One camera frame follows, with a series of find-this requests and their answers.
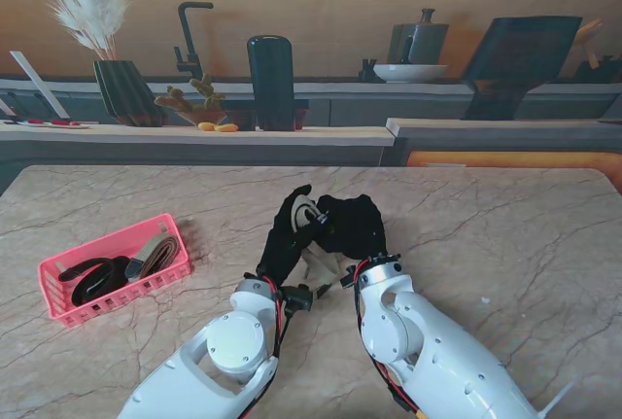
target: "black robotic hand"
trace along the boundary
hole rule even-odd
[[[258,276],[270,277],[277,286],[281,286],[300,260],[302,249],[311,244],[313,239],[325,227],[313,217],[309,225],[302,227],[296,233],[292,229],[292,207],[299,195],[308,195],[311,185],[307,184],[292,192],[281,205],[279,213],[274,217],[274,227],[268,233],[268,239],[263,249],[256,272]]]
[[[354,260],[387,255],[382,216],[368,195],[345,200],[322,195],[317,205],[329,218],[329,226],[315,239],[326,252]]]

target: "succulent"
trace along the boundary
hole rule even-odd
[[[196,91],[205,97],[204,103],[192,104],[187,101],[184,92],[180,88],[168,86],[166,91],[169,96],[157,97],[155,99],[155,104],[158,106],[170,106],[175,111],[180,111],[182,113],[223,110],[221,101],[225,99],[225,95],[222,93],[214,93],[212,77],[209,74],[205,74],[200,81],[197,79],[190,79],[190,85],[196,88]]]

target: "red wire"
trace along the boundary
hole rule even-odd
[[[270,286],[270,290],[272,291],[272,293],[277,297],[276,298],[276,327],[279,333],[281,333],[281,328],[283,327],[283,324],[281,323],[282,315],[281,315],[281,299],[278,297],[279,290],[276,287],[276,283],[272,281],[272,278],[270,278],[269,276],[263,276],[262,278]]]
[[[414,402],[412,402],[412,400],[411,400],[408,396],[406,396],[406,395],[402,392],[401,387],[400,387],[400,386],[398,386],[398,384],[397,384],[396,382],[394,382],[394,381],[393,381],[393,378],[391,378],[391,375],[389,375],[389,373],[387,372],[387,368],[386,368],[384,365],[382,365],[382,364],[380,364],[380,363],[378,363],[378,362],[376,362],[376,361],[373,361],[373,362],[374,362],[374,363],[376,364],[376,366],[377,366],[377,367],[378,367],[378,368],[379,368],[379,369],[383,372],[383,376],[385,377],[385,379],[386,379],[386,380],[387,380],[387,381],[391,384],[391,386],[392,386],[393,388],[395,388],[395,389],[396,389],[397,394],[398,394],[398,395],[399,395],[399,396],[400,396],[400,397],[401,397],[401,398],[402,398],[402,399],[406,402],[406,404],[408,404],[408,405],[412,408],[412,410],[413,410],[413,411],[415,411],[415,413],[416,413],[416,412],[419,410],[419,407],[418,407],[418,406],[417,406]]]
[[[368,262],[369,260],[365,259],[364,261],[359,262],[359,264],[357,265],[357,268],[354,270],[354,281],[355,282],[359,279],[359,273],[361,272],[363,267]],[[398,384],[393,381],[393,378],[391,378],[391,375],[389,375],[389,373],[387,372],[387,368],[383,364],[380,364],[373,359],[372,361],[378,367],[378,369],[382,372],[382,375],[383,377],[385,377],[385,380],[389,382],[391,386],[396,390],[397,394],[406,402],[406,404],[408,404],[412,408],[413,411],[417,412],[419,410],[419,407],[417,407],[417,405],[414,402],[412,402],[412,400],[402,392],[401,387],[399,387]]]

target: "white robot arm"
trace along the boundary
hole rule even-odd
[[[268,281],[243,280],[230,297],[233,310],[210,322],[147,377],[119,418],[244,417],[271,383],[279,364],[279,338],[275,337],[276,346],[270,354],[268,332],[276,325],[277,333],[282,334],[277,314],[282,301],[278,295],[283,290],[279,292]],[[298,291],[306,294],[304,289]],[[308,310],[310,300],[298,301],[295,309]],[[221,372],[243,385],[238,393],[222,387],[199,368],[205,355]]]
[[[364,304],[364,347],[406,409],[430,419],[536,419],[570,389],[537,412],[492,353],[414,292],[398,256],[363,261],[351,271],[358,313],[359,294]]]

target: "black belt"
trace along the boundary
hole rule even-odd
[[[90,259],[63,271],[58,275],[58,281],[71,281],[97,265],[74,288],[71,302],[78,307],[122,288],[127,283],[125,269],[128,264],[129,258],[126,256],[118,256],[114,259]]]

